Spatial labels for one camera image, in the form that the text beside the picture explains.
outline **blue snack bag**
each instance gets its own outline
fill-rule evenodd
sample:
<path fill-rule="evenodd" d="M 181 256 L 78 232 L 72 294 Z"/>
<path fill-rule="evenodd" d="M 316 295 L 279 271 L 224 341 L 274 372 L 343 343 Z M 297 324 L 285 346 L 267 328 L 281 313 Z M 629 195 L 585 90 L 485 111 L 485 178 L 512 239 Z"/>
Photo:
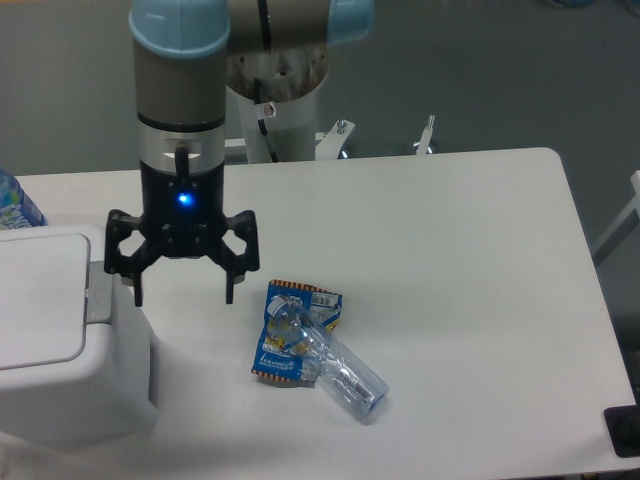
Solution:
<path fill-rule="evenodd" d="M 285 352 L 285 339 L 273 324 L 267 307 L 274 297 L 296 302 L 313 312 L 330 334 L 340 321 L 342 295 L 313 285 L 271 280 L 264 309 L 264 327 L 258 340 L 251 372 L 275 385 L 313 386 L 321 366 L 312 358 Z"/>
<path fill-rule="evenodd" d="M 47 220 L 10 173 L 0 168 L 0 230 L 39 227 Z"/>

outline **white table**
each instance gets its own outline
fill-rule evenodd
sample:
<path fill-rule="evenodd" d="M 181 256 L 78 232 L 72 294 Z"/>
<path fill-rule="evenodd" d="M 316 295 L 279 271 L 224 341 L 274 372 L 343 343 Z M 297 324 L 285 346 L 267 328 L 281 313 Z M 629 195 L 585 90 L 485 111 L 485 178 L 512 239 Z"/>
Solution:
<path fill-rule="evenodd" d="M 51 223 L 141 212 L 139 174 L 21 178 Z M 558 156 L 515 150 L 227 169 L 262 269 L 162 259 L 152 431 L 51 450 L 2 437 L 10 479 L 467 480 L 629 469 L 602 412 L 633 403 Z M 337 337 L 391 386 L 363 426 L 321 389 L 250 373 L 267 283 L 345 295 Z"/>

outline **water bottle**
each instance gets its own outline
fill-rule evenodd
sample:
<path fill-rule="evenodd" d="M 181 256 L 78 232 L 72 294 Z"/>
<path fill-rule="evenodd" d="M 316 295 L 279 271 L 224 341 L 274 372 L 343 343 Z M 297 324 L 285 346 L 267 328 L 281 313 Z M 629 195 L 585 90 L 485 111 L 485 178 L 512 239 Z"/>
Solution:
<path fill-rule="evenodd" d="M 359 420 L 367 419 L 389 392 L 389 386 L 351 350 L 328 335 L 319 319 L 299 303 L 274 297 L 267 307 L 285 349 L 318 362 L 320 378 Z"/>
<path fill-rule="evenodd" d="M 38 227 L 47 220 L 24 193 L 18 180 L 0 168 L 0 230 Z"/>

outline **blue led light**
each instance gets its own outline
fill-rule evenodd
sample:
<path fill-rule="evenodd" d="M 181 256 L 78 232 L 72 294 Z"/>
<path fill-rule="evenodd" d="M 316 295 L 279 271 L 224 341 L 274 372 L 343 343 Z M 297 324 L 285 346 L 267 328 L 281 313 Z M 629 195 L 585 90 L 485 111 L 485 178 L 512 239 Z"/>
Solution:
<path fill-rule="evenodd" d="M 191 207 L 195 203 L 195 198 L 190 193 L 181 193 L 178 195 L 178 203 L 183 207 Z"/>

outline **crushed plastic bottle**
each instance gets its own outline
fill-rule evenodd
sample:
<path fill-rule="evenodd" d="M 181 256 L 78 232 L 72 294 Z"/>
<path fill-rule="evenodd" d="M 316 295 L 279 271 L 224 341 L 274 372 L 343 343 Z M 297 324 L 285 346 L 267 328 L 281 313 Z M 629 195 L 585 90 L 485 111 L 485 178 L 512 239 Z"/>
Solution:
<path fill-rule="evenodd" d="M 363 421 L 381 404 L 389 386 L 351 350 L 327 334 L 319 319 L 299 303 L 275 297 L 267 308 L 287 342 L 285 350 L 320 365 L 320 378 L 336 400 Z"/>

